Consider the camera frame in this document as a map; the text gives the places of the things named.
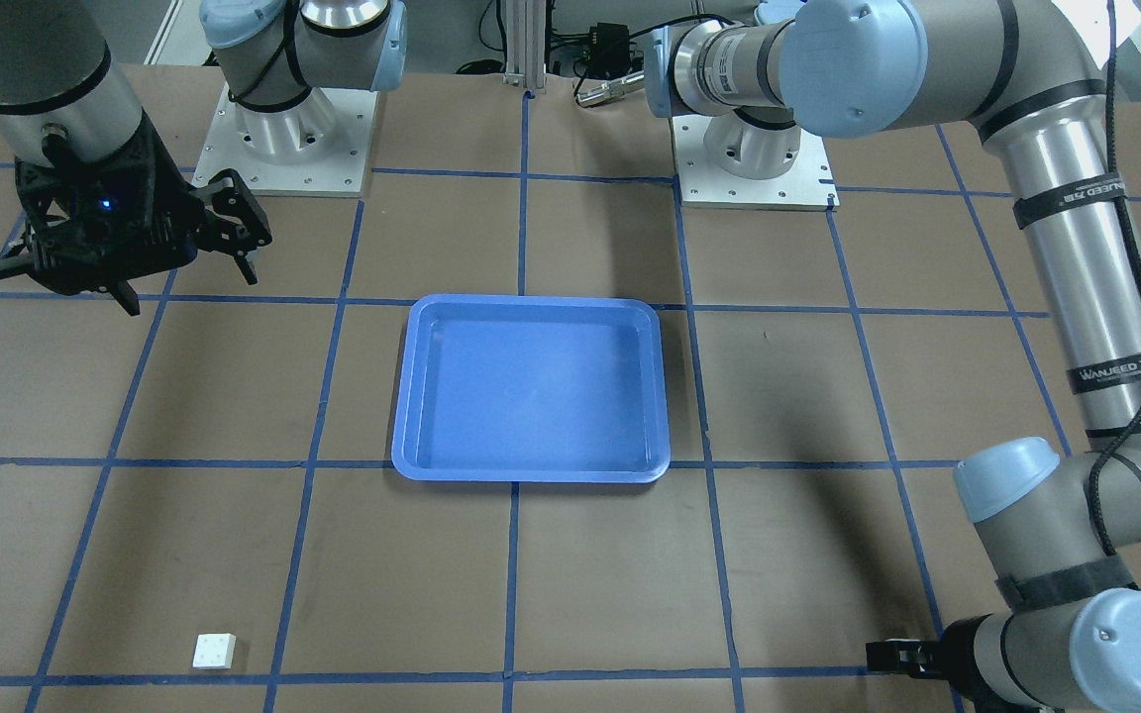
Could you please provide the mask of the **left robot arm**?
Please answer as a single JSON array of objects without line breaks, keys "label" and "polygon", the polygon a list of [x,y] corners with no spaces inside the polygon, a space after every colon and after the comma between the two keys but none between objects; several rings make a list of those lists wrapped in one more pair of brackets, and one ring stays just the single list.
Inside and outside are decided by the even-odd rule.
[{"label": "left robot arm", "polygon": [[979,712],[1141,712],[1141,241],[1115,159],[1114,68],[1050,1],[806,1],[760,26],[682,18],[640,41],[658,118],[778,119],[825,139],[968,122],[1000,159],[1081,402],[1089,449],[1037,437],[954,483],[1006,610],[868,669],[950,684]]}]

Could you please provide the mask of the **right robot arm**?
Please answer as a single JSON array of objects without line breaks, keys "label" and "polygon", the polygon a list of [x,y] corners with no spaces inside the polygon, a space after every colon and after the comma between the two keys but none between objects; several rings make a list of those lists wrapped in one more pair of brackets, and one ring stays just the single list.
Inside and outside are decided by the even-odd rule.
[{"label": "right robot arm", "polygon": [[0,281],[92,293],[139,315],[135,283],[203,253],[246,285],[270,248],[266,175],[363,156],[362,114],[335,94],[389,94],[406,68],[403,1],[203,1],[200,32],[222,71],[218,157],[181,167],[86,1],[0,1],[0,137],[24,217]]}]

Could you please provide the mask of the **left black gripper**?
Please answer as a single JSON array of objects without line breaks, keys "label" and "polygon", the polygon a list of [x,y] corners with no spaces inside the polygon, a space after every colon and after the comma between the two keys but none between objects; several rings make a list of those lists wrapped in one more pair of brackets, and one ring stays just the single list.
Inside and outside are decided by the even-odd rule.
[{"label": "left black gripper", "polygon": [[955,681],[950,650],[939,641],[888,638],[865,645],[866,667],[880,675],[904,675],[916,680]]}]

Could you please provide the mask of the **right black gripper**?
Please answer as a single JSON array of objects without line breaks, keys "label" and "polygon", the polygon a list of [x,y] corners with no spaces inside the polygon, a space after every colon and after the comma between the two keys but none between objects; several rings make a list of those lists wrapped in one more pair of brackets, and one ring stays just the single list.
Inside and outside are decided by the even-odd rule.
[{"label": "right black gripper", "polygon": [[238,172],[191,185],[147,116],[99,161],[78,161],[68,140],[44,146],[60,168],[15,159],[27,225],[15,274],[63,295],[107,293],[131,317],[141,315],[131,279],[181,269],[200,252],[229,256],[246,285],[259,283],[253,253],[272,243],[270,222]]}]

